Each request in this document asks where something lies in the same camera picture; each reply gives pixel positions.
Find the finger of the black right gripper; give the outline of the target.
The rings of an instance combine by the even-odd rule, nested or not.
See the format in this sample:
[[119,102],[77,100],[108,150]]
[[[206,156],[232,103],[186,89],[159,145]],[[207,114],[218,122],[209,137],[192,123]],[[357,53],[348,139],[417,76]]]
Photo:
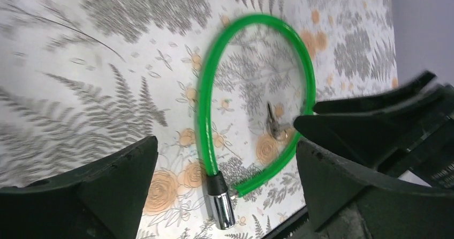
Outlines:
[[299,116],[294,127],[315,144],[397,177],[453,172],[453,87],[436,85],[396,105],[363,113]]
[[317,102],[313,112],[317,114],[363,113],[390,107],[415,97],[435,78],[436,74],[424,71],[403,86],[381,94]]

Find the green cable lock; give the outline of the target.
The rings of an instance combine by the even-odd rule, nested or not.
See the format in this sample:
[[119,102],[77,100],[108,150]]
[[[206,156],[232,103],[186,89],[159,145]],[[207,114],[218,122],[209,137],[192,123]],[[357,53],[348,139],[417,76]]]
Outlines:
[[208,57],[204,63],[204,70],[198,81],[199,103],[197,106],[196,136],[199,155],[205,165],[207,174],[206,183],[208,201],[216,227],[219,230],[228,230],[235,226],[236,217],[233,212],[232,201],[241,198],[258,189],[270,179],[275,177],[296,154],[296,144],[301,136],[296,132],[291,137],[287,147],[281,155],[267,168],[255,176],[241,182],[230,191],[222,172],[218,168],[213,135],[211,132],[211,99],[215,81],[217,66],[221,60],[229,41],[240,31],[250,25],[266,25],[281,33],[289,44],[295,49],[300,59],[300,73],[304,75],[306,84],[306,96],[301,103],[304,108],[300,110],[302,115],[312,115],[316,97],[316,82],[314,68],[307,46],[298,33],[285,21],[267,14],[249,14],[243,16],[219,33],[212,43]]

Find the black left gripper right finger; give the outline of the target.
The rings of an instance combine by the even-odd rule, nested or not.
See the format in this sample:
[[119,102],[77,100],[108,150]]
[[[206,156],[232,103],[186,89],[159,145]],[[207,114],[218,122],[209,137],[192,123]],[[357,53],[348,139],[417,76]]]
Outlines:
[[453,238],[453,191],[381,174],[301,139],[303,238]]

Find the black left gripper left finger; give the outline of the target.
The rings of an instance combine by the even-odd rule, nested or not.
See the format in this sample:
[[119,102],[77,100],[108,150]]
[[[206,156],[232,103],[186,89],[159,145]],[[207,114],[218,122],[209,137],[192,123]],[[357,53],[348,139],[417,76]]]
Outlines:
[[157,146],[148,136],[74,170],[1,188],[1,238],[135,238]]

